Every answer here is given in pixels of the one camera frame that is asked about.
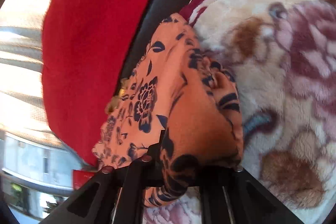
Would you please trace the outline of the orange floral garment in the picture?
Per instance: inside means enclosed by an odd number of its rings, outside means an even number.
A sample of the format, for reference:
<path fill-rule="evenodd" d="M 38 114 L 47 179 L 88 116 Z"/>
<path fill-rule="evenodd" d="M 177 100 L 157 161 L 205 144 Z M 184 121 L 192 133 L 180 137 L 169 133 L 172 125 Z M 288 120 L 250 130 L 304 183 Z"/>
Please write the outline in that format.
<path fill-rule="evenodd" d="M 243 156 L 235 80 L 179 14 L 155 30 L 92 151 L 100 166 L 122 168 L 155 143 L 164 183 L 146 190 L 147 207 L 179 199 L 202 166 L 232 168 Z"/>

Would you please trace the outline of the red gift bag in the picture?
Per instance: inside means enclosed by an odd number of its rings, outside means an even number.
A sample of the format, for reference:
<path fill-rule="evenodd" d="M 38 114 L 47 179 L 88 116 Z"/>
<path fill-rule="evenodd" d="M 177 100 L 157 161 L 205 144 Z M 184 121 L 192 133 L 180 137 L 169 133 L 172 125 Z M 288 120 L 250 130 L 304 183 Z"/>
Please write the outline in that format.
<path fill-rule="evenodd" d="M 84 170 L 73 170 L 72 172 L 73 189 L 78 190 L 85 183 L 87 183 L 94 175 L 95 172 L 88 172 Z"/>

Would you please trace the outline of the white sheer curtain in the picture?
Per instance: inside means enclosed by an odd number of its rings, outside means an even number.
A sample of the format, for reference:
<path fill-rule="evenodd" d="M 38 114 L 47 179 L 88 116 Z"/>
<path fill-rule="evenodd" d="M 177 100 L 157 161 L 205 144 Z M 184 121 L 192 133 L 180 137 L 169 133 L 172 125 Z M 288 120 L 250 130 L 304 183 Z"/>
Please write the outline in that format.
<path fill-rule="evenodd" d="M 43 104 L 43 20 L 51 0 L 5 0 L 1 6 L 1 133 L 62 147 Z"/>

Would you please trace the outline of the floral plush bed blanket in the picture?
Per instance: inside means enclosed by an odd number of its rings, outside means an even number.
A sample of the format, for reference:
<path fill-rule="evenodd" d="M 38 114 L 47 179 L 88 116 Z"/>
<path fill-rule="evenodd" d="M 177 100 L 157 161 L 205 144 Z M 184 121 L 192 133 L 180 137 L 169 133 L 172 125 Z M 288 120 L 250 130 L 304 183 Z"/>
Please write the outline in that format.
<path fill-rule="evenodd" d="M 182 39 L 156 66 L 158 115 L 187 93 L 186 43 L 233 75 L 243 166 L 304 223 L 335 206 L 335 0 L 191 0 Z"/>

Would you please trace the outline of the red blanket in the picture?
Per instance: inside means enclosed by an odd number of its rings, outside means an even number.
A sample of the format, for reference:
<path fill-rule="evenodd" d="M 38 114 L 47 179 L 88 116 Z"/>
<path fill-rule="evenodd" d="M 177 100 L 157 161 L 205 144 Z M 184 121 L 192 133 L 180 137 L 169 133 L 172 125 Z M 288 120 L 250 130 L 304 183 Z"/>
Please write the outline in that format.
<path fill-rule="evenodd" d="M 43 100 L 52 132 L 90 165 L 148 0 L 51 0 L 42 30 Z"/>

